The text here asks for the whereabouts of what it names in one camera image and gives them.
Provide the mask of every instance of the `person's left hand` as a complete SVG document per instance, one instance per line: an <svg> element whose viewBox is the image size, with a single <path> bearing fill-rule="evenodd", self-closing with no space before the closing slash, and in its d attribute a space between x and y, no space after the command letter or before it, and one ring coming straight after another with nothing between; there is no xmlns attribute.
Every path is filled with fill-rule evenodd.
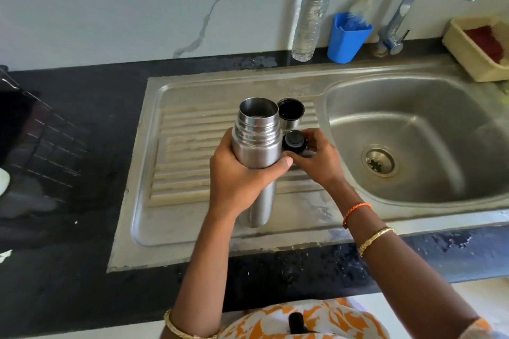
<svg viewBox="0 0 509 339"><path fill-rule="evenodd" d="M236 218L252 205L268 184L282 176L292 163L291 157L283 157L266 169L246 168L233 154L232 128L229 128L210 158L209 212Z"/></svg>

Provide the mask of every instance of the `bracelet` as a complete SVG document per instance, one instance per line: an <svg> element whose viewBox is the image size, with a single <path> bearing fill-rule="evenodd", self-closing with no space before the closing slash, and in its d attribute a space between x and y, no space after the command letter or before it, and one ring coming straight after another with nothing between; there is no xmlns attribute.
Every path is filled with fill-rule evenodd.
<svg viewBox="0 0 509 339"><path fill-rule="evenodd" d="M347 218L348 218L348 216L350 216L350 214L351 214L351 213L352 213L355 209L360 208L361 206L367 206L367 207L369 207L371 210L373 210L373 208L371 207L371 205L370 205L370 204L368 204L368 203L358 203L358 204L355 204L353 207L351 207L351 208L348 210L347 214L345 214L345 217L343 217L343 228L348 229L348 226L347 226Z"/></svg>
<svg viewBox="0 0 509 339"><path fill-rule="evenodd" d="M171 332L173 332L176 336L178 336L179 338L182 338L182 339L217 339L217 334L207 337L207 338L202 338L201 336L189 335L188 333L182 332L181 330L176 328L175 325L172 323L172 321L169 319L170 312L171 312L171 310L168 310L166 312L166 314L164 314L164 323L166 323L166 327L168 327L168 329Z"/></svg>
<svg viewBox="0 0 509 339"><path fill-rule="evenodd" d="M386 228L382 229L381 231L378 231L377 233L375 233L368 240L366 240L365 243L359 247L359 255L360 255L360 257L362 257L362 255L364 255L364 251L366 250L367 247L369 247L371 244L373 244L373 242L376 239L378 239L380 236L382 236L383 234L385 234L385 233L387 233L389 231L394 232L394 229L386 227Z"/></svg>

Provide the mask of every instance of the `blue plastic holder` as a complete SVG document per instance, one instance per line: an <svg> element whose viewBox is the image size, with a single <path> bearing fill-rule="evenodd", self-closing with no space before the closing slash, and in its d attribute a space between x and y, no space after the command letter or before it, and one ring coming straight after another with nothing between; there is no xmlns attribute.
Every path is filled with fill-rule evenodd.
<svg viewBox="0 0 509 339"><path fill-rule="evenodd" d="M329 49L327 56L336 63L348 63L371 34L373 26L369 25L364 30L345 31L343 26L348 18L348 12L334 15L332 29L330 30Z"/></svg>

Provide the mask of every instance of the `sink drain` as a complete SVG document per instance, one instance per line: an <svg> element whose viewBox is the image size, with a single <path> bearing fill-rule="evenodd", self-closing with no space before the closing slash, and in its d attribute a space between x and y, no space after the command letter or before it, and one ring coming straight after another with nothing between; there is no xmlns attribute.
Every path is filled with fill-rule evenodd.
<svg viewBox="0 0 509 339"><path fill-rule="evenodd" d="M387 148L371 145L362 153L364 165L380 177L391 177L398 172L398 165Z"/></svg>

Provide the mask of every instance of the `wet countertop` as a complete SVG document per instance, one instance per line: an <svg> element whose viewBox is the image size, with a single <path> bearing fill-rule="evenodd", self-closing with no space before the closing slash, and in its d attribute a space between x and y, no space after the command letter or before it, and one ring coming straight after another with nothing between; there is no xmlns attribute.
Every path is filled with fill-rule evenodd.
<svg viewBox="0 0 509 339"><path fill-rule="evenodd" d="M439 40L413 40L399 56L444 51ZM355 60L369 57L363 48ZM325 62L319 49L309 63ZM187 264L106 273L147 79L296 64L281 51L11 73L89 131L80 179L64 206L0 202L0 253L12 250L0 263L0 338L162 319ZM449 282L509 275L509 226L405 240ZM356 246L347 243L231 258L224 308L377 291Z"/></svg>

